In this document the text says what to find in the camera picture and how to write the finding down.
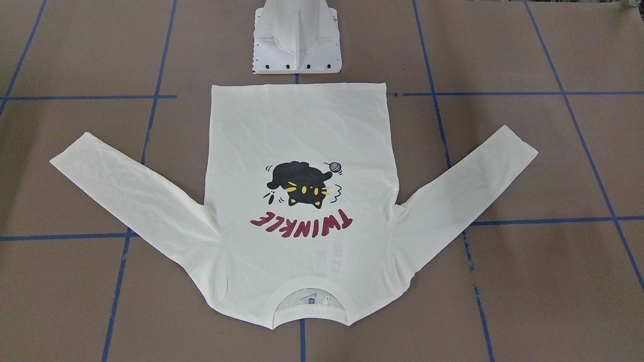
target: blue tape line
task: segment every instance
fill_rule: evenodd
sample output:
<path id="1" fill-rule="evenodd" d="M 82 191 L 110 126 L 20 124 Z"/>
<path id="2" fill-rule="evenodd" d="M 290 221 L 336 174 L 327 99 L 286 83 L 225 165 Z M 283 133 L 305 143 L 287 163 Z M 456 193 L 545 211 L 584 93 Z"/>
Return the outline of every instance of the blue tape line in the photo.
<path id="1" fill-rule="evenodd" d="M 577 134 L 579 135 L 579 139 L 582 142 L 583 150 L 586 152 L 586 157 L 588 158 L 588 161 L 591 164 L 592 167 L 592 172 L 595 174 L 595 179 L 597 179 L 597 183 L 600 186 L 601 194 L 604 197 L 604 200 L 606 201 L 606 205 L 608 206 L 608 210 L 611 212 L 611 216 L 613 217 L 615 227 L 617 228 L 617 232 L 620 235 L 621 242 L 624 245 L 624 249 L 626 250 L 627 255 L 629 256 L 630 264 L 633 267 L 633 271 L 635 272 L 635 275 L 638 278 L 639 281 L 639 286 L 641 287 L 642 291 L 644 292 L 644 280 L 642 278 L 641 273 L 639 272 L 639 268 L 637 263 L 635 262 L 635 259 L 633 258 L 633 255 L 630 251 L 629 243 L 626 241 L 626 237 L 624 237 L 624 233 L 621 230 L 620 223 L 616 219 L 615 215 L 615 210 L 612 208 L 611 201 L 609 200 L 608 193 L 606 192 L 606 189 L 604 188 L 603 182 L 601 181 L 600 174 L 597 171 L 597 167 L 595 166 L 595 162 L 592 160 L 591 152 L 588 149 L 588 146 L 586 145 L 586 141 L 583 138 L 582 130 L 579 127 L 579 123 L 577 123 L 577 118 L 574 116 L 573 112 L 573 107 L 570 105 L 570 102 L 568 101 L 568 97 L 566 96 L 566 93 L 564 92 L 564 86 L 562 85 L 561 79 L 559 78 L 559 74 L 557 73 L 557 70 L 554 67 L 554 62 L 552 58 L 550 57 L 550 53 L 548 52 L 547 47 L 545 46 L 544 43 L 544 38 L 541 36 L 541 32 L 539 31 L 539 27 L 536 24 L 535 17 L 532 15 L 532 11 L 530 11 L 530 6 L 528 5 L 528 2 L 524 3 L 526 6 L 526 10 L 528 15 L 530 16 L 530 20 L 532 20 L 532 24 L 535 27 L 536 34 L 539 38 L 539 41 L 541 42 L 541 47 L 544 49 L 545 56 L 548 58 L 548 63 L 550 63 L 550 68 L 553 70 L 554 78 L 557 80 L 557 84 L 559 85 L 559 89 L 563 93 L 563 100 L 565 101 L 566 107 L 568 107 L 568 112 L 570 112 L 570 117 L 573 119 L 574 123 L 574 128 L 577 130 Z"/>
<path id="2" fill-rule="evenodd" d="M 170 13 L 170 23 L 167 27 L 167 33 L 166 33 L 166 44 L 164 45 L 163 56 L 161 56 L 161 66 L 159 67 L 159 74 L 158 74 L 158 77 L 156 78 L 155 98 L 152 101 L 150 120 L 147 122 L 146 140 L 145 142 L 143 142 L 143 152 L 141 154 L 141 164 L 143 165 L 146 164 L 147 144 L 150 142 L 150 132 L 152 131 L 152 125 L 154 124 L 154 121 L 155 121 L 156 104 L 158 101 L 159 92 L 161 90 L 161 80 L 163 79 L 163 70 L 166 67 L 167 49 L 170 47 L 170 35 L 172 34 L 172 25 L 175 21 L 175 11 L 176 11 L 176 0 L 172 2 L 172 12 Z"/>
<path id="3" fill-rule="evenodd" d="M 616 219 L 619 221 L 636 221 L 644 220 L 644 216 L 618 216 Z"/>
<path id="4" fill-rule="evenodd" d="M 567 91 L 570 95 L 644 95 L 644 91 Z"/>
<path id="5" fill-rule="evenodd" d="M 109 315 L 108 333 L 105 335 L 105 345 L 103 346 L 103 358 L 101 359 L 102 362 L 107 362 L 108 360 L 109 344 L 111 343 L 111 340 L 112 340 L 112 332 L 114 331 L 114 321 L 116 320 L 116 317 L 117 317 L 118 297 L 120 296 L 120 288 L 121 288 L 121 284 L 123 283 L 123 274 L 125 273 L 125 262 L 128 257 L 130 236 L 131 236 L 131 229 L 128 228 L 128 231 L 125 237 L 125 243 L 123 244 L 123 254 L 121 255 L 121 263 L 120 263 L 120 267 L 118 268 L 117 286 L 116 286 L 116 289 L 114 290 L 114 300 L 112 301 L 112 311 Z"/>
<path id="6" fill-rule="evenodd" d="M 9 100 L 9 96 L 11 95 L 11 90 L 14 88 L 15 80 L 18 78 L 18 73 L 20 73 L 20 68 L 22 68 L 23 66 L 24 58 L 27 56 L 27 51 L 29 50 L 29 47 L 32 45 L 33 36 L 36 34 L 36 29 L 38 29 L 40 20 L 43 17 L 44 6 L 46 4 L 47 4 L 47 0 L 43 0 L 43 4 L 41 5 L 40 10 L 38 11 L 38 16 L 36 17 L 36 22 L 33 24 L 32 33 L 29 35 L 27 44 L 25 44 L 24 46 L 23 54 L 20 56 L 18 65 L 15 67 L 14 76 L 11 77 L 11 82 L 9 82 L 9 88 L 7 88 L 6 90 L 5 97 L 2 100 L 2 104 L 0 104 L 0 115 L 2 114 L 2 112 L 5 111 L 6 102 Z"/>
<path id="7" fill-rule="evenodd" d="M 30 236 L 0 236 L 0 242 L 23 242 L 30 240 L 76 240 L 76 239 L 108 239 L 123 238 L 125 233 L 106 234 L 65 234 L 65 235 L 30 235 Z"/>
<path id="8" fill-rule="evenodd" d="M 476 294 L 477 296 L 478 313 L 480 314 L 481 323 L 483 324 L 483 333 L 485 334 L 485 342 L 488 345 L 489 362 L 494 362 L 494 351 L 492 351 L 492 342 L 490 341 L 490 338 L 489 338 L 488 322 L 487 322 L 487 319 L 485 318 L 485 312 L 483 311 L 483 304 L 481 304 L 481 295 L 478 292 L 478 287 L 476 284 L 474 284 L 474 294 Z"/>
<path id="9" fill-rule="evenodd" d="M 403 97 L 481 96 L 481 95 L 644 95 L 644 91 L 440 91 L 403 93 Z"/>
<path id="10" fill-rule="evenodd" d="M 434 101 L 436 120 L 439 123 L 440 139 L 442 140 L 443 146 L 445 147 L 445 160 L 447 161 L 447 167 L 451 167 L 450 151 L 447 146 L 447 139 L 445 138 L 445 130 L 443 129 L 443 126 L 442 126 L 442 118 L 440 116 L 440 109 L 439 109 L 439 100 L 436 97 L 436 89 L 434 88 L 434 79 L 431 76 L 430 58 L 427 56 L 427 49 L 425 48 L 425 38 L 422 36 L 421 20 L 418 16 L 418 7 L 416 6 L 416 0 L 412 0 L 412 5 L 413 5 L 413 12 L 416 17 L 416 27 L 418 28 L 418 36 L 421 39 L 422 54 L 425 57 L 425 68 L 427 69 L 427 78 L 430 81 L 431 97 Z"/>
<path id="11" fill-rule="evenodd" d="M 299 320 L 299 360 L 307 362 L 307 336 L 305 334 L 304 318 Z"/>
<path id="12" fill-rule="evenodd" d="M 403 93 L 403 97 L 480 96 L 480 95 L 560 95 L 560 91 L 442 91 L 436 93 Z"/>
<path id="13" fill-rule="evenodd" d="M 8 100 L 102 100 L 102 99 L 176 99 L 178 95 L 64 95 L 52 97 L 9 97 Z"/>
<path id="14" fill-rule="evenodd" d="M 472 259 L 472 254 L 469 251 L 468 234 L 465 230 L 463 230 L 462 235 L 463 235 L 463 244 L 465 245 L 465 253 L 468 255 L 469 271 L 474 272 L 474 259 Z"/>
<path id="15" fill-rule="evenodd" d="M 499 221 L 475 221 L 470 226 L 488 225 L 525 225 L 525 224 L 566 224 L 574 222 L 606 222 L 614 218 L 561 218 L 561 219 L 528 219 L 528 220 L 499 220 Z"/>

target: neckline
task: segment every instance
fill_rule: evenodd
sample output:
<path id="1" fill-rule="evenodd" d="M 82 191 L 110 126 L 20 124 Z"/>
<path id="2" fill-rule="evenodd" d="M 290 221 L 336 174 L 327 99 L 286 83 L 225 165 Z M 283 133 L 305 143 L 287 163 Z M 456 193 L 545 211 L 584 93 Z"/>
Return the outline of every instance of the neckline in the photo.
<path id="1" fill-rule="evenodd" d="M 277 311 L 279 304 L 291 293 L 300 289 L 317 288 L 323 289 L 336 297 L 344 309 L 331 307 L 330 305 L 296 305 Z M 301 318 L 322 318 L 337 321 L 345 325 L 351 325 L 356 321 L 355 303 L 349 294 L 336 282 L 319 276 L 304 276 L 292 279 L 284 283 L 269 298 L 264 316 L 265 325 L 270 329 L 286 322 Z"/>

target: white stand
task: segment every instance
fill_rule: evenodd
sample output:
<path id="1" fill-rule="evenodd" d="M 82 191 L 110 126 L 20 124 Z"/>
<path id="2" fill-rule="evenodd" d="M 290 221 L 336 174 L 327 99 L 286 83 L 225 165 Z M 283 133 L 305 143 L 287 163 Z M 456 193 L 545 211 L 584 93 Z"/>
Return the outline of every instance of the white stand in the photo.
<path id="1" fill-rule="evenodd" d="M 337 73 L 337 12 L 326 0 L 266 0 L 255 11 L 253 73 Z"/>

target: printed graphic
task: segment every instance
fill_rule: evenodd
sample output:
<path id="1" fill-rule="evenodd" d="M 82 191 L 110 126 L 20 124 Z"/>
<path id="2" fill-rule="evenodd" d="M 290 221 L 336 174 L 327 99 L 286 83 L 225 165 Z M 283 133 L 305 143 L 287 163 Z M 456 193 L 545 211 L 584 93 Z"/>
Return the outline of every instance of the printed graphic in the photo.
<path id="1" fill-rule="evenodd" d="M 283 196 L 288 200 L 289 206 L 310 204 L 316 209 L 321 209 L 325 197 L 330 195 L 332 190 L 333 195 L 331 197 L 334 200 L 329 203 L 337 202 L 342 195 L 342 186 L 338 184 L 327 186 L 325 182 L 334 175 L 342 175 L 342 165 L 338 162 L 325 162 L 325 164 L 329 168 L 329 171 L 325 173 L 311 167 L 308 162 L 286 162 L 275 166 L 275 168 L 273 168 L 273 165 L 266 166 L 264 170 L 267 172 L 272 170 L 272 180 L 266 184 L 270 191 L 263 198 L 268 198 L 269 205 L 276 198 L 281 204 L 286 200 L 282 199 L 278 193 L 285 193 Z M 329 235 L 333 229 L 338 231 L 346 229 L 354 221 L 342 209 L 337 209 L 337 215 L 338 217 L 331 214 L 315 220 L 297 220 L 267 211 L 266 216 L 251 220 L 251 224 L 265 227 L 265 230 L 269 233 L 280 233 L 282 238 L 299 238 L 300 236 L 315 238 Z"/>
<path id="2" fill-rule="evenodd" d="M 284 189 L 288 194 L 289 206 L 310 204 L 320 209 L 324 198 L 329 195 L 329 187 L 325 185 L 325 181 L 330 179 L 334 172 L 341 172 L 339 163 L 333 162 L 328 165 L 331 171 L 322 173 L 322 171 L 309 166 L 308 162 L 292 161 L 279 164 L 273 169 L 273 179 L 266 186 L 271 190 L 279 187 Z M 266 198 L 270 195 L 269 205 L 274 201 L 274 193 L 271 191 L 264 196 Z"/>

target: table surface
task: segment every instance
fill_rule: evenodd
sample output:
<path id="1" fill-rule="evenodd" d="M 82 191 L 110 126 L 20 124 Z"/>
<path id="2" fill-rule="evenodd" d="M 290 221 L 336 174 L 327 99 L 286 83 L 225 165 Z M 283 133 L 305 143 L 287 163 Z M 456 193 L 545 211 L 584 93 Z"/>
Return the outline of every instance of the table surface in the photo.
<path id="1" fill-rule="evenodd" d="M 343 69 L 253 75 L 252 1 L 0 1 L 2 361 L 641 361 L 644 23 L 336 1 Z M 399 201 L 507 124 L 539 156 L 398 300 L 269 331 L 48 161 L 83 132 L 204 197 L 210 85 L 386 82 Z"/>

